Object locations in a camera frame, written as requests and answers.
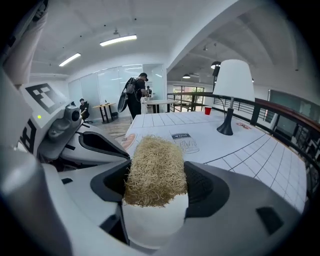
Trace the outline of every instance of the tabletop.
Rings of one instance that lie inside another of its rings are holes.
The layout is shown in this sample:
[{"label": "tabletop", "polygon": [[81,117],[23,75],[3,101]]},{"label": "tabletop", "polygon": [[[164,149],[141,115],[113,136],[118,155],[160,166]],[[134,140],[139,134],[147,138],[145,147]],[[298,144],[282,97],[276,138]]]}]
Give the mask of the tabletop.
[{"label": "tabletop", "polygon": [[160,105],[160,104],[171,104],[171,103],[177,103],[177,100],[174,99],[156,99],[156,100],[145,100],[144,102],[141,102],[142,104],[146,105]]},{"label": "tabletop", "polygon": [[249,123],[232,118],[232,136],[219,133],[224,114],[170,112],[137,115],[122,146],[133,157],[141,139],[162,137],[181,147],[185,161],[253,177],[302,212],[307,193],[305,163],[288,147]]},{"label": "tabletop", "polygon": [[116,103],[108,103],[108,104],[103,104],[103,105],[99,105],[99,106],[93,106],[92,108],[95,109],[95,108],[102,108],[102,107],[106,107],[106,106],[111,106],[111,105],[114,105]]}]

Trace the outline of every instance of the brown fibrous material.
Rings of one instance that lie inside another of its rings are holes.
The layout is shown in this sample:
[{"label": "brown fibrous material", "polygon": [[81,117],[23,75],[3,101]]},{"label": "brown fibrous material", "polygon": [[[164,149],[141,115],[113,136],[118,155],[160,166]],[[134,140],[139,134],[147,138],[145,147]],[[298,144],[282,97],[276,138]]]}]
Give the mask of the brown fibrous material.
[{"label": "brown fibrous material", "polygon": [[125,183],[129,205],[164,207],[187,192],[182,150],[160,137],[146,136],[136,147]]}]

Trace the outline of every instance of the window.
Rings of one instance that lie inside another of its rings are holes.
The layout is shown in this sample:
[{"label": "window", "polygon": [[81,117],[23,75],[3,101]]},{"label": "window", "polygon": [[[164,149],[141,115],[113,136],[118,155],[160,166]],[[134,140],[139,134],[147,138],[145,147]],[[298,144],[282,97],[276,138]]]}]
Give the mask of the window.
[{"label": "window", "polygon": [[[173,93],[203,93],[205,91],[204,87],[193,87],[193,86],[173,86]],[[175,110],[179,112],[188,112],[191,108],[192,95],[175,95],[175,100],[179,101],[175,106]],[[203,96],[196,96],[195,102],[199,104],[204,103]],[[195,111],[202,111],[202,106],[196,106]]]}]

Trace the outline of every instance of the black table leg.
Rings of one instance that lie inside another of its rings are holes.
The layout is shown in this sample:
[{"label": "black table leg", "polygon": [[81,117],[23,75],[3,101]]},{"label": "black table leg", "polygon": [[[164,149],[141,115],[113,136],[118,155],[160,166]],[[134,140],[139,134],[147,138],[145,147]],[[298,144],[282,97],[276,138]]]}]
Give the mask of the black table leg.
[{"label": "black table leg", "polygon": [[109,110],[110,110],[111,120],[113,120],[113,119],[114,119],[114,117],[112,116],[111,106],[110,106],[110,105],[109,105]]},{"label": "black table leg", "polygon": [[102,113],[102,109],[101,109],[101,107],[99,107],[99,109],[100,109],[100,113],[101,113],[101,117],[102,117],[102,123],[104,123],[104,122],[105,122],[104,114]]},{"label": "black table leg", "polygon": [[107,123],[109,123],[109,118],[108,118],[108,114],[107,114],[106,106],[103,106],[103,109],[104,109],[104,113],[105,113],[105,119],[106,119],[106,122],[107,122]]}]

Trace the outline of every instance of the person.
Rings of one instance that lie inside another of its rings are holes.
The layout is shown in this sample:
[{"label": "person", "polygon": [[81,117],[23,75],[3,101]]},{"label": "person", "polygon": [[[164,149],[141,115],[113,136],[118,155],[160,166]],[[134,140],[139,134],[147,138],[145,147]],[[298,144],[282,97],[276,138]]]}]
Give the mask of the person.
[{"label": "person", "polygon": [[80,103],[81,103],[81,105],[80,105],[80,115],[82,117],[82,120],[85,120],[90,115],[89,114],[89,110],[88,110],[89,104],[88,104],[87,101],[85,102],[85,100],[83,98],[80,99]]},{"label": "person", "polygon": [[152,96],[152,90],[149,85],[146,87],[146,92],[148,93],[148,98],[150,98]]},{"label": "person", "polygon": [[146,73],[141,73],[135,80],[134,93],[128,94],[127,105],[129,107],[132,119],[135,119],[136,115],[141,115],[141,97],[148,96],[145,85],[145,82],[147,81],[148,75]]}]

